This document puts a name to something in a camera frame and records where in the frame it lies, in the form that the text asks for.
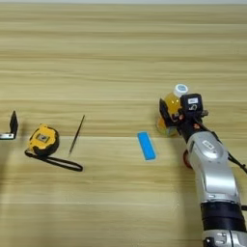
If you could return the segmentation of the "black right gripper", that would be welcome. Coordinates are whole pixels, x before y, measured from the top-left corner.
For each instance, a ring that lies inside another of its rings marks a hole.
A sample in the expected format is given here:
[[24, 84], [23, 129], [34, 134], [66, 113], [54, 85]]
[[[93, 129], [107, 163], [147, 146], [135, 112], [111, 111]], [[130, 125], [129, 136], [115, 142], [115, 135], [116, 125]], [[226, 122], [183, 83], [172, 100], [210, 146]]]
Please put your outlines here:
[[159, 100], [159, 113], [167, 127], [176, 126], [178, 133], [183, 137], [185, 142], [198, 132], [207, 131], [203, 124], [203, 117], [208, 115], [207, 110], [202, 112], [185, 113], [179, 110], [176, 114], [172, 113], [174, 105], [164, 99]]

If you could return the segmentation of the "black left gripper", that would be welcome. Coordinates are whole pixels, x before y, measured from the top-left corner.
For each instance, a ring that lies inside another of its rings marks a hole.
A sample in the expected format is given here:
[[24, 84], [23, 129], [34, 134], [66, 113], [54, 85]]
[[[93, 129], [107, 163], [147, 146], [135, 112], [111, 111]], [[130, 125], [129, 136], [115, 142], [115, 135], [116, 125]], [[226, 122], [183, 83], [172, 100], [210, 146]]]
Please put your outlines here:
[[10, 121], [11, 133], [0, 133], [0, 140], [13, 140], [16, 137], [18, 130], [18, 121], [16, 112], [12, 113]]

